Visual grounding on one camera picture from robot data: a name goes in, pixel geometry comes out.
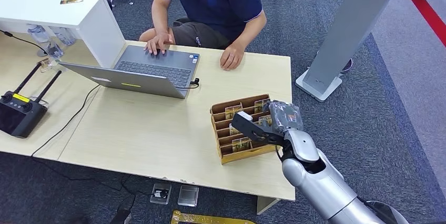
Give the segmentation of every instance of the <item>man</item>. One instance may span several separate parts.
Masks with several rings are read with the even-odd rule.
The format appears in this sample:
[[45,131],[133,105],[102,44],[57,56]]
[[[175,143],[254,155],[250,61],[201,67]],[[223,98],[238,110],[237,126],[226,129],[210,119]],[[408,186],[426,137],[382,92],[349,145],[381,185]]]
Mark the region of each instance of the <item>man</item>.
[[169,28],[167,9],[171,0],[154,0],[154,27],[139,40],[147,42],[144,50],[165,53],[164,44],[225,49],[220,67],[235,69],[240,65],[245,49],[266,24],[260,0],[180,0],[188,18],[182,18]]

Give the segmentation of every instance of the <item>shorts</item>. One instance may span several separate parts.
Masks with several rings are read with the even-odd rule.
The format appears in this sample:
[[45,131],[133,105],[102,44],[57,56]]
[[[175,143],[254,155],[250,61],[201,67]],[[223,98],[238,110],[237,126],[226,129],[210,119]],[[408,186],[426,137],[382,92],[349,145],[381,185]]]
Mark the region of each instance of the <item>shorts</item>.
[[230,45],[230,41],[220,32],[206,24],[191,22],[188,18],[174,21],[172,32],[176,45],[210,49],[226,49]]

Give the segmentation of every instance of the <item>water bottle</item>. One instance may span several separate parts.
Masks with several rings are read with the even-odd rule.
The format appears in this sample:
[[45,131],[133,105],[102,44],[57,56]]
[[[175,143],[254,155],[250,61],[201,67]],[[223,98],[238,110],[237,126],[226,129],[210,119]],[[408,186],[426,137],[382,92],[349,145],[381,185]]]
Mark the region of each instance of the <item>water bottle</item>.
[[49,27],[54,34],[59,38],[59,40],[64,43],[66,46],[73,45],[76,39],[73,36],[73,33],[68,28],[64,27]]
[[55,43],[40,25],[28,24],[28,33],[31,37],[42,45],[45,52],[54,59],[59,59],[64,55],[64,51]]

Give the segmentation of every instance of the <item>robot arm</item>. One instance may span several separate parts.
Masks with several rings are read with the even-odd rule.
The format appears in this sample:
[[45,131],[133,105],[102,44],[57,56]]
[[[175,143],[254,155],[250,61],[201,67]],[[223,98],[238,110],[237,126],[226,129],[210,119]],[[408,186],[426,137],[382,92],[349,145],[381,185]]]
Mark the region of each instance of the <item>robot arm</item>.
[[283,148],[282,171],[316,209],[335,224],[385,224],[357,197],[341,173],[317,149],[309,134],[302,131],[299,108],[281,101],[269,102],[263,108],[271,112],[272,127],[257,125],[245,112],[237,113],[232,125],[253,141]]

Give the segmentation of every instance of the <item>yellow label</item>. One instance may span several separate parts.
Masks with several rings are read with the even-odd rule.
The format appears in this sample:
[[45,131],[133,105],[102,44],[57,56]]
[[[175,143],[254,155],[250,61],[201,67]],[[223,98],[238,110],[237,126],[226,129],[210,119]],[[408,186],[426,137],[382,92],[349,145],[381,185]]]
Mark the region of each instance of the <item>yellow label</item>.
[[141,86],[138,86],[138,85],[132,85],[132,84],[127,84],[127,83],[121,83],[121,85],[125,85],[125,86],[134,86],[134,87],[141,87]]
[[29,102],[29,99],[28,99],[28,98],[23,97],[23,96],[20,95],[20,94],[13,94],[13,97],[16,98],[16,99],[19,99],[19,100],[21,100],[21,101],[24,101],[24,102],[26,102],[26,103]]

